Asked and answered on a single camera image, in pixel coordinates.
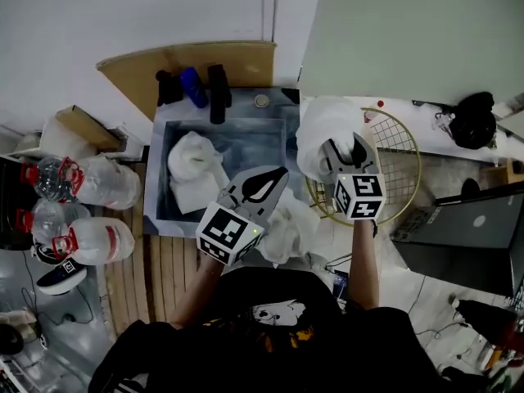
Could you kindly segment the small cardboard box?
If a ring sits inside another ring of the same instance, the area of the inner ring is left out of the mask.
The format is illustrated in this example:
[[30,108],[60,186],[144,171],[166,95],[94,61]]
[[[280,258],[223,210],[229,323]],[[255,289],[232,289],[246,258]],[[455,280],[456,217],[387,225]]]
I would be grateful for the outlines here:
[[77,105],[58,111],[55,119],[98,151],[112,152],[120,149],[121,141]]

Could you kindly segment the large cardboard sheet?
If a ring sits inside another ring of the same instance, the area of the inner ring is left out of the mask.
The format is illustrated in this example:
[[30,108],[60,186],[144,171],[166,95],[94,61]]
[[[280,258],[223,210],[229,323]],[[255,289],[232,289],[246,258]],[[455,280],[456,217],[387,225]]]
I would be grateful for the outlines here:
[[266,41],[185,43],[147,49],[100,61],[97,70],[149,120],[154,120],[160,70],[180,75],[195,68],[203,84],[208,68],[221,65],[231,88],[267,88],[273,85],[276,44]]

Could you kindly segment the small black device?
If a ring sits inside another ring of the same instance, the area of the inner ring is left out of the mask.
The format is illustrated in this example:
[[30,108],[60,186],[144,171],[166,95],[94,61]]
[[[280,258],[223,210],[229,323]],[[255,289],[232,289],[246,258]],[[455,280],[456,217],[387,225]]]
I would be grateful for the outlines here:
[[342,272],[339,270],[333,270],[332,271],[334,275],[334,281],[333,281],[333,289],[332,293],[333,295],[340,300],[347,300],[347,282],[349,278],[349,274],[346,272]]

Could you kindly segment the white low shelf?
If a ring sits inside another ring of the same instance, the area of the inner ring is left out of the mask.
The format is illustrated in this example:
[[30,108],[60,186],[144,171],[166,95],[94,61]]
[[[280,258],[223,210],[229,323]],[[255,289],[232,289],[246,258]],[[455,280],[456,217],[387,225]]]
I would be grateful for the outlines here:
[[[300,118],[302,118],[309,102],[315,97],[307,97],[300,104]],[[370,106],[376,101],[372,97],[344,97],[351,100],[361,109]],[[456,145],[454,140],[442,129],[434,129],[431,125],[436,113],[435,107],[416,107],[410,102],[386,99],[383,109],[400,120],[411,132],[418,150],[421,153],[440,156],[452,156],[469,160],[479,160],[494,163],[501,159],[519,160],[524,163],[524,142],[507,136],[504,132],[495,133],[496,148],[483,147],[470,150]]]

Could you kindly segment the small clear jar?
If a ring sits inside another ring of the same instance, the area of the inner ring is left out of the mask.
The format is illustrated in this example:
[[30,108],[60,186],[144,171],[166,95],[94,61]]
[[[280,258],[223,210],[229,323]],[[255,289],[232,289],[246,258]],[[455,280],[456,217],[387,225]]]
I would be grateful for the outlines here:
[[434,129],[446,130],[454,120],[455,115],[449,112],[437,112],[434,114],[432,126]]

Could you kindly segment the black pump bottle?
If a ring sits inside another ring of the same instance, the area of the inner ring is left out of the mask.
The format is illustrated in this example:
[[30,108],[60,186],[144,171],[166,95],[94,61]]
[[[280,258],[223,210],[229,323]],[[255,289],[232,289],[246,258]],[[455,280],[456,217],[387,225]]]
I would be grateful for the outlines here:
[[159,70],[156,72],[156,80],[158,82],[158,107],[170,105],[183,99],[183,86],[178,75]]

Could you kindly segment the black faucet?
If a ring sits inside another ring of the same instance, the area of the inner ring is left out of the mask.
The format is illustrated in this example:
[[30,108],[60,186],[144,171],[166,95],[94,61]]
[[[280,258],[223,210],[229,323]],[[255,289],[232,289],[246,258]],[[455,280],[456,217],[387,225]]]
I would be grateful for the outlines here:
[[232,105],[232,94],[223,66],[209,66],[208,78],[210,87],[210,122],[212,124],[222,124],[225,121],[226,109]]

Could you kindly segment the black cabinet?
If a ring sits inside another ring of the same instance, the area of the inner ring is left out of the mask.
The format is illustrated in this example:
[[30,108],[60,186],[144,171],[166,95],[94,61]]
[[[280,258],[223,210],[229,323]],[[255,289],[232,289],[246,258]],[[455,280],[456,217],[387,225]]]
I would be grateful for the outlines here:
[[26,251],[33,245],[31,233],[16,224],[18,210],[31,211],[38,196],[20,181],[22,164],[0,156],[0,250]]

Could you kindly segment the white cloth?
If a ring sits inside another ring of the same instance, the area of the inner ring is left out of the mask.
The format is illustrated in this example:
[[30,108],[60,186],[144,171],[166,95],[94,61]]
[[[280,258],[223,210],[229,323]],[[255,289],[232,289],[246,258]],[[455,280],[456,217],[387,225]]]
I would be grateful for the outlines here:
[[185,215],[205,209],[229,184],[223,156],[212,142],[190,131],[171,148],[167,158],[169,189]]
[[323,181],[329,174],[323,144],[333,141],[344,158],[355,146],[355,133],[364,127],[360,107],[344,97],[316,97],[309,102],[296,131],[296,163],[308,178]]
[[314,247],[319,224],[319,215],[286,187],[269,217],[269,230],[258,250],[267,261],[276,265],[303,257]]

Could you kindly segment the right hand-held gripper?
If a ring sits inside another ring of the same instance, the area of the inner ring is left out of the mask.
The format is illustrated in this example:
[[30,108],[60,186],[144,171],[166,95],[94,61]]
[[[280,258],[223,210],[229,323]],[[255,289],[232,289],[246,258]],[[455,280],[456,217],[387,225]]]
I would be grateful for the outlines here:
[[359,134],[353,135],[351,158],[355,168],[348,168],[347,156],[332,139],[323,144],[329,177],[334,184],[332,204],[348,220],[373,220],[386,204],[385,181],[372,146]]

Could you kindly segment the small red capped bottle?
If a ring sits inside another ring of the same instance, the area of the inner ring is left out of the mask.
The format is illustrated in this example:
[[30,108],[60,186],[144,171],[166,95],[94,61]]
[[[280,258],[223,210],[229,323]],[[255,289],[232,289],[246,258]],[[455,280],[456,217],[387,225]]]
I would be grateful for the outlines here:
[[381,99],[376,100],[370,106],[364,110],[364,122],[372,122],[379,114],[379,112],[384,107],[385,102]]

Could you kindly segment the person's legs in light trousers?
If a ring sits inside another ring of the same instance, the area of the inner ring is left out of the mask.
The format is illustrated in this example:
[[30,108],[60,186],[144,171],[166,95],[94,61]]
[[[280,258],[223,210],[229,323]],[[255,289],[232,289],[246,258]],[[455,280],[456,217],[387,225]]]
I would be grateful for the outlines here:
[[304,255],[303,261],[305,269],[319,277],[328,289],[332,291],[336,281],[336,275],[328,268],[327,260],[320,255],[308,252]]

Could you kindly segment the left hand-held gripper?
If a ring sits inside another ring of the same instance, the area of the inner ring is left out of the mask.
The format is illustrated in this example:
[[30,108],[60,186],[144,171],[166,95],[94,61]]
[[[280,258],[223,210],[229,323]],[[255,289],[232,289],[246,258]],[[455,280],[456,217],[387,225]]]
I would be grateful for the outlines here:
[[197,226],[197,248],[224,265],[236,264],[267,233],[268,218],[289,179],[283,166],[263,165],[239,172],[212,201]]

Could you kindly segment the black computer tower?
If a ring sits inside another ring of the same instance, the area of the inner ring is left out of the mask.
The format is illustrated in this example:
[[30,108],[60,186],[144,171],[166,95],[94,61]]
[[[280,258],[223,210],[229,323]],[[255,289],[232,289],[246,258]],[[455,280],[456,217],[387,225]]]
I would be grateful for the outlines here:
[[438,198],[408,215],[391,240],[415,273],[512,297],[524,281],[524,181]]

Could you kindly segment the person's black shirt torso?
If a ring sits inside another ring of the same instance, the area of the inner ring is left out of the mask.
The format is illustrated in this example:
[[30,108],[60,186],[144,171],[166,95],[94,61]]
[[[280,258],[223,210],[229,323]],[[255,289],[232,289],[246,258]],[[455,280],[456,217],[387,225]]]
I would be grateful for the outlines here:
[[241,268],[198,320],[130,325],[88,393],[445,393],[400,309],[341,308],[305,271]]

